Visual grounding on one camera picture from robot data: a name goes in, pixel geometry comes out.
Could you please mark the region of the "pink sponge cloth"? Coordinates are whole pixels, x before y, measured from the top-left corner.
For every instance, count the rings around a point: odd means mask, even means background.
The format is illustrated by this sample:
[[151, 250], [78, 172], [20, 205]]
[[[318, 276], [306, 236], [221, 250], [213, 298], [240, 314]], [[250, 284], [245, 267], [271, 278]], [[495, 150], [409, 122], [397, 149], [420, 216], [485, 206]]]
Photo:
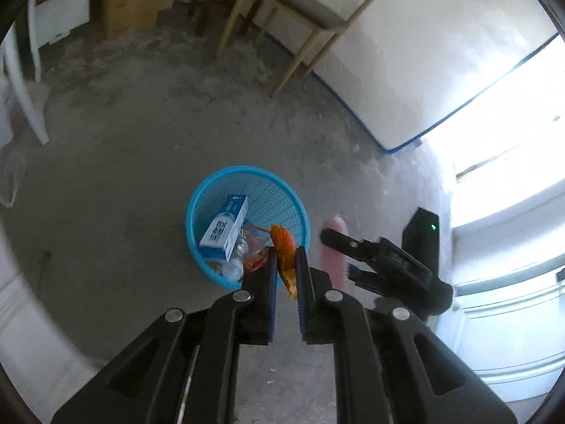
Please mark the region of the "pink sponge cloth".
[[[347, 224], [341, 216], [332, 216], [328, 219], [322, 227], [323, 231], [326, 229], [340, 232], [340, 234], [343, 235], [349, 234]], [[331, 278], [332, 286], [338, 290], [344, 290], [347, 285], [347, 270], [349, 270], [347, 257], [324, 245], [321, 260], [322, 269], [327, 272]]]

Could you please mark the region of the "orange wrapper scrap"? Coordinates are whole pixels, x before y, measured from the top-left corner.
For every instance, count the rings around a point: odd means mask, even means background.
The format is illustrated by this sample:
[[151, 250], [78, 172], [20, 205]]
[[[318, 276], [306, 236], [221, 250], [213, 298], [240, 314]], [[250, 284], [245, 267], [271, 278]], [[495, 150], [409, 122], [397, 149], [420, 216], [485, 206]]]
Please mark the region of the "orange wrapper scrap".
[[277, 253], [278, 271], [288, 296], [291, 300], [297, 300], [297, 278], [296, 278], [296, 252], [297, 246], [291, 232], [281, 225], [273, 224], [270, 228], [270, 239]]

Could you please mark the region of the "blue toothpaste box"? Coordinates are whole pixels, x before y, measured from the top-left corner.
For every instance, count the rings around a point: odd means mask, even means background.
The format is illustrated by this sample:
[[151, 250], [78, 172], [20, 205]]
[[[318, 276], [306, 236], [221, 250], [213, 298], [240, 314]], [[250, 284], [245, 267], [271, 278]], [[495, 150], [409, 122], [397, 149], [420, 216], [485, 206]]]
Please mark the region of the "blue toothpaste box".
[[248, 211], [248, 196], [229, 194], [199, 242], [202, 258], [226, 262], [231, 258]]

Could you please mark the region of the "clear red snack bag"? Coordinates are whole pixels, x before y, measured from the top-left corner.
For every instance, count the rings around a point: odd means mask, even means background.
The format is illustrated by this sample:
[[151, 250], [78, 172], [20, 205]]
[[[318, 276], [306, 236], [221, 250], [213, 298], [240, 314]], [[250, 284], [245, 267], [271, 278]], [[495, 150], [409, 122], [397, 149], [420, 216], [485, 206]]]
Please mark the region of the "clear red snack bag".
[[267, 262], [272, 239], [268, 229], [250, 223], [244, 225], [243, 235], [247, 244], [247, 251], [242, 260], [243, 273], [250, 274]]

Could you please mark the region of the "white mattress blue edge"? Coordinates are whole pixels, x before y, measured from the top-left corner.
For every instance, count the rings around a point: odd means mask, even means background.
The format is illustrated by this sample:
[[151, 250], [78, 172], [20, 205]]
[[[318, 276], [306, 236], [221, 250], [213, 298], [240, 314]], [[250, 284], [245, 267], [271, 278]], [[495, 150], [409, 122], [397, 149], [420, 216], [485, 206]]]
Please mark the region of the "white mattress blue edge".
[[319, 0], [351, 27], [315, 66], [395, 151], [492, 85], [557, 29], [537, 0]]

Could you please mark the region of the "wooden chair right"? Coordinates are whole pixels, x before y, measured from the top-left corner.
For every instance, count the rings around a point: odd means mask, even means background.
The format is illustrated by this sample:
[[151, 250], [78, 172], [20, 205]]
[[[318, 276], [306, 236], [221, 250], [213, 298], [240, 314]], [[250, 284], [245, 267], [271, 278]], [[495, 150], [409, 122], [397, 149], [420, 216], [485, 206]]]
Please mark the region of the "wooden chair right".
[[[223, 55], [228, 40], [234, 30], [236, 21], [239, 16], [239, 9], [244, 0], [236, 0], [234, 7], [230, 12], [228, 21], [224, 27], [218, 43], [216, 54], [220, 57]], [[300, 21], [310, 29], [310, 34], [300, 49], [294, 55], [292, 62], [284, 74], [279, 79], [278, 83], [273, 87], [270, 92], [271, 97], [276, 97], [277, 94], [284, 88], [284, 85], [290, 80], [297, 68], [301, 65], [308, 52], [315, 45], [320, 35], [329, 34], [331, 37], [319, 50], [317, 55], [308, 64], [304, 75], [308, 76], [317, 65], [317, 63], [327, 54], [331, 47], [340, 39], [347, 29], [361, 16], [364, 10], [368, 9], [374, 0], [363, 0], [360, 5], [351, 13], [347, 18], [339, 16], [331, 8], [324, 5], [319, 0], [253, 0], [255, 3], [267, 3], [271, 6], [271, 12], [268, 13], [263, 26], [261, 27], [260, 34], [263, 35], [274, 17], [283, 12], [289, 16]]]

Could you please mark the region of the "cardboard box on floor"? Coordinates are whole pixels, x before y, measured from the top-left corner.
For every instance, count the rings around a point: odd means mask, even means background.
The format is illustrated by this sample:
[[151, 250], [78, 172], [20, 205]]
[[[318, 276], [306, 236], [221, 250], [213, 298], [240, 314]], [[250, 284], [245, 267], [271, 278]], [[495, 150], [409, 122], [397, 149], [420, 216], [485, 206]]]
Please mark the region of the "cardboard box on floor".
[[102, 25], [108, 39], [156, 25], [162, 0], [102, 0]]

